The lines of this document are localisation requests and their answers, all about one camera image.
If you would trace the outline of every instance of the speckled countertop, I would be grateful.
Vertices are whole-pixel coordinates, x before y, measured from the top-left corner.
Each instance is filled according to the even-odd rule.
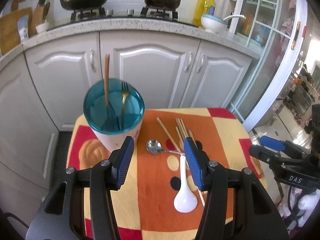
[[[0,70],[22,51],[40,45],[41,43],[75,34],[110,30],[144,30],[185,35],[223,45],[230,49],[234,49],[246,54],[252,58],[260,58],[260,55],[257,52],[245,47],[239,42],[236,42],[235,35],[228,32],[214,34],[206,32],[202,28],[195,28],[189,25],[170,21],[142,18],[111,18],[68,24],[62,27],[57,27],[45,33],[37,34],[2,56],[0,58]]]

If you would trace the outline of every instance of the orange tablecloth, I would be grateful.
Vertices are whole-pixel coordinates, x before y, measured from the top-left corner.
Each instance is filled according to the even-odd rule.
[[[179,213],[173,206],[177,191],[170,182],[180,177],[179,156],[161,153],[151,155],[146,150],[148,139],[158,140],[166,146],[167,136],[158,124],[160,117],[173,139],[179,142],[175,130],[175,118],[182,118],[196,140],[211,160],[226,168],[241,170],[251,168],[262,184],[266,180],[260,164],[249,156],[251,140],[234,115],[221,108],[185,108],[146,110],[140,135],[124,185],[112,191],[112,202],[122,240],[193,239],[201,219],[203,206],[187,170],[188,184],[198,198],[197,207],[190,213]],[[71,137],[67,167],[77,170],[94,166],[108,158],[110,153],[103,147],[80,116]],[[233,194],[228,192],[227,220],[232,220]],[[89,189],[84,192],[84,217],[86,234],[92,237]]]

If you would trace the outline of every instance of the gold fork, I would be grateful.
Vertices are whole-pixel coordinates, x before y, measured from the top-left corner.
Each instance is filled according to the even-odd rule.
[[[121,127],[124,129],[124,103],[129,95],[129,86],[126,81],[121,82],[122,107],[121,107]]]

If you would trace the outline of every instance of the screw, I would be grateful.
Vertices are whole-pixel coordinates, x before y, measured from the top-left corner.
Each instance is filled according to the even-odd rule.
[[[244,168],[243,171],[245,174],[248,174],[248,175],[252,173],[252,170],[249,168]]]
[[[74,167],[68,167],[68,168],[66,168],[66,173],[68,173],[68,174],[71,174],[71,173],[73,173],[75,171],[75,168]]]
[[[218,166],[218,163],[216,161],[209,161],[209,165],[211,167],[216,167],[216,166]]]
[[[100,162],[101,166],[108,166],[110,164],[110,161],[109,160],[102,160]]]

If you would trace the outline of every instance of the small white bowl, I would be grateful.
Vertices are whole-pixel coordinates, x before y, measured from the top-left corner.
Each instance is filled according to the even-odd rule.
[[[201,24],[210,33],[218,33],[227,29],[227,22],[210,14],[203,14]]]
[[[50,22],[44,22],[36,26],[37,33],[45,32],[50,27]]]

